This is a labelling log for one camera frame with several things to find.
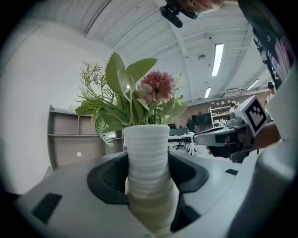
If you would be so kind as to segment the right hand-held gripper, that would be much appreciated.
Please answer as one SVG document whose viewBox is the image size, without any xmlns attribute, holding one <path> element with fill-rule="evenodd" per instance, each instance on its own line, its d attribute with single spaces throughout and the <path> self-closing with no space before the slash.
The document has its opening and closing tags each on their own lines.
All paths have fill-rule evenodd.
<svg viewBox="0 0 298 238">
<path fill-rule="evenodd" d="M 227 115 L 224 126 L 214 127 L 193 135 L 193 142 L 206 145 L 210 155 L 242 163 L 253 151 L 255 137 L 270 123 L 268 113 L 252 96 Z"/>
</svg>

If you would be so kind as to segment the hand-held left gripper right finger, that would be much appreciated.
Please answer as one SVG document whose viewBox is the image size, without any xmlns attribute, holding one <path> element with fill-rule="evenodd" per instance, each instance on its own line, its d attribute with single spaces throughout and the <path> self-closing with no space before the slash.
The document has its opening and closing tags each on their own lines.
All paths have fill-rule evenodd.
<svg viewBox="0 0 298 238">
<path fill-rule="evenodd" d="M 289 238 L 298 233 L 298 147 L 269 146 L 243 163 L 169 153 L 179 189 L 172 238 Z"/>
</svg>

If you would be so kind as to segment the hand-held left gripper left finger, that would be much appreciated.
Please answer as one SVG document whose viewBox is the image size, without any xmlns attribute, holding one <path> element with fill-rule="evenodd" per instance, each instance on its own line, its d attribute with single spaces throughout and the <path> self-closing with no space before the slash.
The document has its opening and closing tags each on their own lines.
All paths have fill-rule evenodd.
<svg viewBox="0 0 298 238">
<path fill-rule="evenodd" d="M 128 155 L 115 153 L 54 171 L 15 205 L 43 238 L 150 238 L 125 194 Z"/>
</svg>

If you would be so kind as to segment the pink white flowers white vase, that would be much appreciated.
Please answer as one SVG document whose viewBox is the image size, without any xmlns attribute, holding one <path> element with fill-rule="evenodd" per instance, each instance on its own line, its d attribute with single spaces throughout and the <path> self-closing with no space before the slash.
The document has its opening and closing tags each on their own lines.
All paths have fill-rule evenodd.
<svg viewBox="0 0 298 238">
<path fill-rule="evenodd" d="M 170 234 L 178 203 L 168 164 L 168 123 L 187 105 L 176 97 L 181 82 L 155 71 L 155 58 L 125 66 L 112 53 L 105 68 L 85 63 L 81 69 L 78 116 L 90 116 L 96 133 L 109 146 L 108 134 L 121 130 L 126 143 L 128 198 L 133 215 L 154 235 Z"/>
</svg>

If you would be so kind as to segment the person's right forearm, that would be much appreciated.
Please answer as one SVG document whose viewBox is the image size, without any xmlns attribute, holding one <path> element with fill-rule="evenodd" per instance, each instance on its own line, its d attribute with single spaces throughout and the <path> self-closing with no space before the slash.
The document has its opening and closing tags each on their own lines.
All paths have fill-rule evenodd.
<svg viewBox="0 0 298 238">
<path fill-rule="evenodd" d="M 276 124 L 271 122 L 266 124 L 259 134 L 255 137 L 252 150 L 264 149 L 269 145 L 277 143 L 280 140 L 280 134 Z"/>
</svg>

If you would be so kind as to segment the white office desk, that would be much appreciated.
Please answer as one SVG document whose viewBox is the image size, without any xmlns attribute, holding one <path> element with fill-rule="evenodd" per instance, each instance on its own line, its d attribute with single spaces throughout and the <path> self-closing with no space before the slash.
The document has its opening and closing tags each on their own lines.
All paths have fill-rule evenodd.
<svg viewBox="0 0 298 238">
<path fill-rule="evenodd" d="M 181 141 L 183 139 L 190 139 L 189 151 L 186 151 L 186 153 L 189 154 L 189 155 L 196 156 L 196 154 L 199 151 L 197 151 L 196 148 L 195 148 L 195 144 L 194 144 L 194 141 L 193 141 L 193 136 L 194 136 L 193 133 L 191 133 L 191 134 L 185 134 L 185 135 L 169 136 L 169 141 L 171 141 L 171 140 L 179 140 L 179 141 Z"/>
</svg>

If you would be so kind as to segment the white ladder shelf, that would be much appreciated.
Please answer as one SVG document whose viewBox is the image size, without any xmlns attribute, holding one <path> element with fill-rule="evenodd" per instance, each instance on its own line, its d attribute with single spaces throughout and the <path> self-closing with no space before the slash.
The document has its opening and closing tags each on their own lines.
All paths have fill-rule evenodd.
<svg viewBox="0 0 298 238">
<path fill-rule="evenodd" d="M 209 108 L 212 127 L 217 127 L 221 121 L 226 120 L 226 115 L 229 113 L 231 106 L 221 106 L 217 108 Z"/>
</svg>

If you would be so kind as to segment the black office chair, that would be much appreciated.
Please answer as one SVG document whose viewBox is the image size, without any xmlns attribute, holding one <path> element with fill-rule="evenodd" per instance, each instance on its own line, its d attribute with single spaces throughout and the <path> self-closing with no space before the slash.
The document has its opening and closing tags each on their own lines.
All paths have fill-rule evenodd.
<svg viewBox="0 0 298 238">
<path fill-rule="evenodd" d="M 176 145 L 173 145 L 172 147 L 178 150 L 179 148 L 186 149 L 186 145 L 183 145 L 184 138 L 175 138 L 173 139 L 174 142 L 177 142 Z"/>
</svg>

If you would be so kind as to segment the grey wooden shelf hutch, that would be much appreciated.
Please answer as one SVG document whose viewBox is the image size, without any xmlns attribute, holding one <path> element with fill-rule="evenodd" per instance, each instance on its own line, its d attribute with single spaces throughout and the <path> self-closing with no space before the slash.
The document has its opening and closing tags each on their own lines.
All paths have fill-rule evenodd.
<svg viewBox="0 0 298 238">
<path fill-rule="evenodd" d="M 49 106 L 47 121 L 47 146 L 53 170 L 62 166 L 123 152 L 122 131 L 111 132 L 113 146 L 108 146 L 95 131 L 91 116 L 79 117 L 73 109 Z"/>
</svg>

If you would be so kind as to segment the black printed T-shirt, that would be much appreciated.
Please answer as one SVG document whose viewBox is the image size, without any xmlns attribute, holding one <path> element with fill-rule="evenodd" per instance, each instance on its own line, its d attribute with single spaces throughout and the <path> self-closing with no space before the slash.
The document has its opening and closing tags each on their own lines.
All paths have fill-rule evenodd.
<svg viewBox="0 0 298 238">
<path fill-rule="evenodd" d="M 278 90 L 288 78 L 292 67 L 298 62 L 293 41 L 285 31 L 285 23 L 275 16 L 267 0 L 237 0 L 244 17 L 253 30 L 253 42 L 262 62 L 267 65 L 275 89 Z"/>
</svg>

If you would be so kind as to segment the black wall screen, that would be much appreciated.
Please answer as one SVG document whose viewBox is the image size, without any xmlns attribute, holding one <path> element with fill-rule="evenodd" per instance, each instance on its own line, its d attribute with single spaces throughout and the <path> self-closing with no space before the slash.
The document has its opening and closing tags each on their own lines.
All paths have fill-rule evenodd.
<svg viewBox="0 0 298 238">
<path fill-rule="evenodd" d="M 197 126 L 212 124 L 211 116 L 209 113 L 192 115 L 191 117 Z"/>
</svg>

